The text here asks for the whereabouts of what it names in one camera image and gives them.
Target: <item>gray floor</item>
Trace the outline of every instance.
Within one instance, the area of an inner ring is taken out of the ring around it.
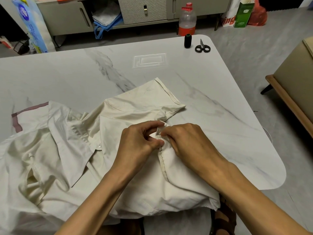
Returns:
[[[264,77],[274,73],[302,39],[313,36],[313,11],[299,8],[269,12],[265,26],[243,29],[220,27],[214,31],[212,25],[201,20],[196,34],[212,39],[285,164],[284,185],[264,194],[313,232],[313,140],[273,90],[260,95],[268,85]],[[58,51],[176,36],[174,24],[113,30],[103,40],[95,40],[91,33],[70,35]],[[16,55],[0,45],[0,57]],[[240,219],[237,223],[236,234],[250,234]],[[210,212],[205,208],[145,219],[147,235],[205,235],[209,234],[210,225]]]

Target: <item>plastic bottle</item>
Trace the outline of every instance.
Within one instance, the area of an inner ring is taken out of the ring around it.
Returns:
[[[178,34],[185,36],[186,34],[193,35],[196,29],[197,16],[193,10],[193,4],[188,2],[185,7],[182,7],[182,14],[179,18]]]

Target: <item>beige cushion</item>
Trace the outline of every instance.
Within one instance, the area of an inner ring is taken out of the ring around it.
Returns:
[[[313,37],[299,43],[274,77],[313,122]]]

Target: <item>right hand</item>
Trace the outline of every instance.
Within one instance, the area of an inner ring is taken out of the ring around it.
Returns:
[[[216,190],[220,181],[230,176],[228,167],[232,163],[218,152],[200,126],[191,123],[168,126],[161,136],[167,136],[182,162]]]

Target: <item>bottle label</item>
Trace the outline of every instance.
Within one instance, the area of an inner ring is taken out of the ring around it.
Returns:
[[[196,27],[192,27],[192,28],[182,28],[182,27],[179,27],[178,28],[178,34],[180,36],[185,36],[186,34],[191,34],[193,35],[195,33],[195,30],[196,30]]]

